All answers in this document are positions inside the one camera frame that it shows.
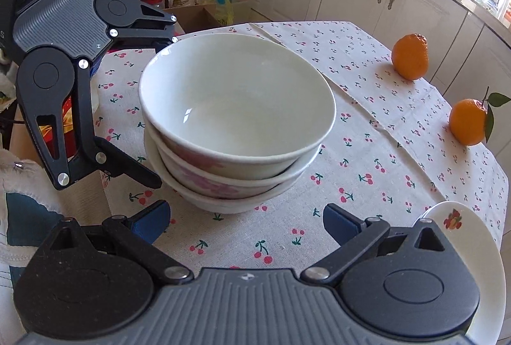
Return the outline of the cherry print tablecloth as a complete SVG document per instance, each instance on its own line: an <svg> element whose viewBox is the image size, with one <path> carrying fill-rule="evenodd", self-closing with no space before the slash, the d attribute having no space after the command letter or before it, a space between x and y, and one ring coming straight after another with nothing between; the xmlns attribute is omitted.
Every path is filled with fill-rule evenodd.
<svg viewBox="0 0 511 345"><path fill-rule="evenodd" d="M410 226L439 202L459 201L501 242L506 174L489 149L455 140L448 102L427 81L399 77L381 43L348 22L243 24L233 32L271 36L331 80L338 117L319 156L286 193L233 215L200 210L170 188L96 174L89 188L104 216L168 201L172 218L157 245L194 271L306 268L336 248L322 223L330 202Z"/></svg>

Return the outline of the orange without leaf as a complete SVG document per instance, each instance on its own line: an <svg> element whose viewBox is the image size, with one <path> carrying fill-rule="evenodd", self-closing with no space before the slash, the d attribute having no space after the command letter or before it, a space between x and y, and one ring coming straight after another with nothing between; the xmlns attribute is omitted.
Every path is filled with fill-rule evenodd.
<svg viewBox="0 0 511 345"><path fill-rule="evenodd" d="M392 64L406 80L422 78L429 68L428 42L421 34L408 34L392 48Z"/></svg>

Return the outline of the open cardboard box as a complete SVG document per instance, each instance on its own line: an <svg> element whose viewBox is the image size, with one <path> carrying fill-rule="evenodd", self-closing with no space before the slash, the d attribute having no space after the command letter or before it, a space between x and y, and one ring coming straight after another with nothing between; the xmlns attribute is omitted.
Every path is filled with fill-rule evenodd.
<svg viewBox="0 0 511 345"><path fill-rule="evenodd" d="M250 3L247 1L231 3L234 8L233 25L250 22L253 12ZM180 8L166 8L164 11L173 14L177 18L180 29L185 34L217 27L229 27L221 26L212 15L212 5L205 5L204 3Z"/></svg>

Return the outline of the white fruit-pattern plate stack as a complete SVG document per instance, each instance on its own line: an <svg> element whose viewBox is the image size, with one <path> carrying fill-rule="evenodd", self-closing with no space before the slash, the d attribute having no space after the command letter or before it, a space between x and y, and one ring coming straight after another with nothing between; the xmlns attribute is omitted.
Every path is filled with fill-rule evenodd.
<svg viewBox="0 0 511 345"><path fill-rule="evenodd" d="M483 219L456 201L443 201L422 216L432 219L468 267L480 304L467 331L476 344L496 344L506 310L506 278L500 251Z"/></svg>

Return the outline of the white floral bowl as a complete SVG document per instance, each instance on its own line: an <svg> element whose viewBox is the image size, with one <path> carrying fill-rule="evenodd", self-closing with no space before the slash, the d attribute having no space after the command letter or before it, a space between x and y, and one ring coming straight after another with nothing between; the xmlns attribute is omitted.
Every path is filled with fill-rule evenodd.
<svg viewBox="0 0 511 345"><path fill-rule="evenodd" d="M159 147L235 179L281 174L325 141L336 118L316 68L245 34L180 37L146 65L139 96Z"/></svg>
<svg viewBox="0 0 511 345"><path fill-rule="evenodd" d="M223 214L248 212L250 209L263 204L265 201L272 200L287 192L287 190L289 190L294 184L296 184L297 180L301 178L304 171L316 159L320 152L320 147L318 147L310 156L306 156L305 161L299 160L297 163L301 165L301 169L299 170L298 175L291 178L289 181L280 183L260 195L230 200L200 195L179 183L175 179L175 176L172 175L164 165L161 155L158 153L157 145L152 140L148 132L144 133L144 145L146 149L146 156L152 164L154 172L161 178L162 182L164 182L166 186L177 191L185 200L191 202L191 204L196 207L208 212Z"/></svg>

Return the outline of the yellow plastic bag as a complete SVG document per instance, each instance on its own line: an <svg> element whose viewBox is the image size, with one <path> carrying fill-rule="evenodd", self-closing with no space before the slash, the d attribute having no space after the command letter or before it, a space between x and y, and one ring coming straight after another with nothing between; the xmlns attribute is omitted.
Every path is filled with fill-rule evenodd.
<svg viewBox="0 0 511 345"><path fill-rule="evenodd" d="M206 0L205 5L212 5L212 15L221 26L234 24L234 8L230 0Z"/></svg>

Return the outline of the white jacket sleeve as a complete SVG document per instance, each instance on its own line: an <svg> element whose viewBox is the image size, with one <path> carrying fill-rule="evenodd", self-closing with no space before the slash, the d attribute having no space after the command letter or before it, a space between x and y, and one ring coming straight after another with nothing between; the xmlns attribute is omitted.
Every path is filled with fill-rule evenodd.
<svg viewBox="0 0 511 345"><path fill-rule="evenodd" d="M35 162L1 151L1 343L24 335L14 286L34 252L63 217L47 174Z"/></svg>

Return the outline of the orange with green leaves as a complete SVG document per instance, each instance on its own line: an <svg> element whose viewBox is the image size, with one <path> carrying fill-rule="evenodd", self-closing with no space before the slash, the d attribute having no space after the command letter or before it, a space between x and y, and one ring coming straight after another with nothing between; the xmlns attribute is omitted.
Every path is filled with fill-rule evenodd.
<svg viewBox="0 0 511 345"><path fill-rule="evenodd" d="M466 98L455 103L449 113L449 131L464 146L488 142L495 126L493 109L510 102L510 97L487 87L482 100Z"/></svg>

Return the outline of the white kitchen cabinets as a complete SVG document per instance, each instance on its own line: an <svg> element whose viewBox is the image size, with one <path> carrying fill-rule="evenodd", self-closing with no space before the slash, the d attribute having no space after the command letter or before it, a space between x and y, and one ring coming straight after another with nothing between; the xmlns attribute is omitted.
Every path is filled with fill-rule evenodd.
<svg viewBox="0 0 511 345"><path fill-rule="evenodd" d="M432 82L450 103L486 90L510 94L510 34L471 0L251 0L269 20L346 20L393 47L407 34L429 44Z"/></svg>

